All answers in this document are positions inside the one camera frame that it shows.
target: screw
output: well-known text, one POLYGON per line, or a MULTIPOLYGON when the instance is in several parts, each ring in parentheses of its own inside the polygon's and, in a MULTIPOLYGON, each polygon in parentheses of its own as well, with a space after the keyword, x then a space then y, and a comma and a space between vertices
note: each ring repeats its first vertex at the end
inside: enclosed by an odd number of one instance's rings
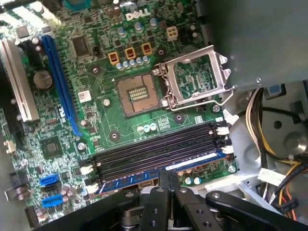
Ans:
POLYGON ((220 107, 218 105, 213 106, 213 112, 217 113, 220 111, 220 107))
POLYGON ((233 165, 230 165, 229 168, 228 168, 228 171, 230 173, 234 173, 234 172, 236 172, 236 168, 233 165))
POLYGON ((159 69, 154 69, 154 70, 152 71, 152 73, 153 73, 153 75, 155 75, 155 76, 159 75, 159 69))
POLYGON ((86 145, 84 143, 79 143, 77 145, 78 150, 83 151, 86 149, 86 145))
POLYGON ((158 189, 156 189, 156 192, 163 192, 164 191, 164 189, 163 188, 158 188, 158 189))
POLYGON ((180 188, 180 192, 181 192, 181 193, 184 193, 184 192, 186 193, 187 191, 188 191, 188 190, 187 190, 186 188, 180 188))
POLYGON ((256 82, 258 85, 261 85, 261 79, 260 78, 256 78, 256 82))
POLYGON ((129 192, 129 193, 127 193, 125 196, 126 196, 126 197, 132 197, 132 196, 134 196, 134 194, 131 193, 131 192, 129 192))
POLYGON ((217 193, 217 192, 215 192, 215 193, 213 193, 212 194, 212 197, 214 197, 214 198, 220 198, 220 194, 219 193, 217 193))

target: chip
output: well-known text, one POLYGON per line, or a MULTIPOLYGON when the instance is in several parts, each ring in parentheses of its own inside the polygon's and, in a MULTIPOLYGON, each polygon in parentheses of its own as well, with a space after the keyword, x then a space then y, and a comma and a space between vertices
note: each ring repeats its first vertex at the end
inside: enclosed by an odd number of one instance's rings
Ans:
POLYGON ((57 136, 41 140, 39 143, 46 160, 62 156, 62 148, 57 136))
POLYGON ((61 173, 61 179, 63 179, 63 180, 68 180, 68 179, 70 179, 69 172, 63 172, 63 173, 61 173))
POLYGON ((82 35, 72 38, 72 44, 76 57, 83 58, 91 55, 87 36, 82 35))
POLYGON ((29 36, 29 31, 26 26, 19 26, 16 28, 18 38, 22 39, 29 36))
POLYGON ((91 22, 92 22, 91 16, 86 16, 86 17, 84 18, 84 20, 85 20, 85 23, 91 23, 91 22))

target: pcie slot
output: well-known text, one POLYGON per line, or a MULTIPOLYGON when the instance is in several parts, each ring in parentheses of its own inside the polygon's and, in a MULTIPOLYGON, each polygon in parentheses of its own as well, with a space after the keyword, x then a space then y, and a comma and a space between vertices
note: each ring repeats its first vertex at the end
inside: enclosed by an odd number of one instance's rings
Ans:
POLYGON ((71 123, 75 135, 82 136, 82 133, 78 131, 78 126, 75 122, 73 100, 64 77, 54 40, 51 36, 44 35, 42 37, 42 43, 48 57, 49 67, 55 82, 56 89, 60 96, 60 102, 64 109, 65 116, 71 123))
POLYGON ((0 52, 22 121, 27 122, 39 119, 39 113, 17 46, 9 40, 1 41, 0 52))

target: black wire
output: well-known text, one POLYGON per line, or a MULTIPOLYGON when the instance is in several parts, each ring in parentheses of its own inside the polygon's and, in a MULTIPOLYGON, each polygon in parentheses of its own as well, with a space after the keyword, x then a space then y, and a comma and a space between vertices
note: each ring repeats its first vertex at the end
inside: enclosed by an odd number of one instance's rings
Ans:
POLYGON ((297 166, 296 168, 293 169, 293 171, 286 176, 283 181, 280 183, 280 185, 277 187, 275 190, 275 195, 279 193, 279 191, 287 184, 289 183, 292 179, 294 179, 297 175, 301 174, 305 169, 308 168, 308 163, 301 164, 297 166))

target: sata port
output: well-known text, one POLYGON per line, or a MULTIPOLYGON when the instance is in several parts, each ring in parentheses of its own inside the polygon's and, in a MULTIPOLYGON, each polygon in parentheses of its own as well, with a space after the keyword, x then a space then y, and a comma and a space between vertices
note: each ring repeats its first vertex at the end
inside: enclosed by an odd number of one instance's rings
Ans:
POLYGON ((143 189, 143 188, 145 188, 145 187, 153 186, 153 185, 154 185, 153 180, 149 180, 149 181, 145 181, 145 182, 139 183, 139 184, 138 184, 138 187, 139 187, 140 189, 143 189))

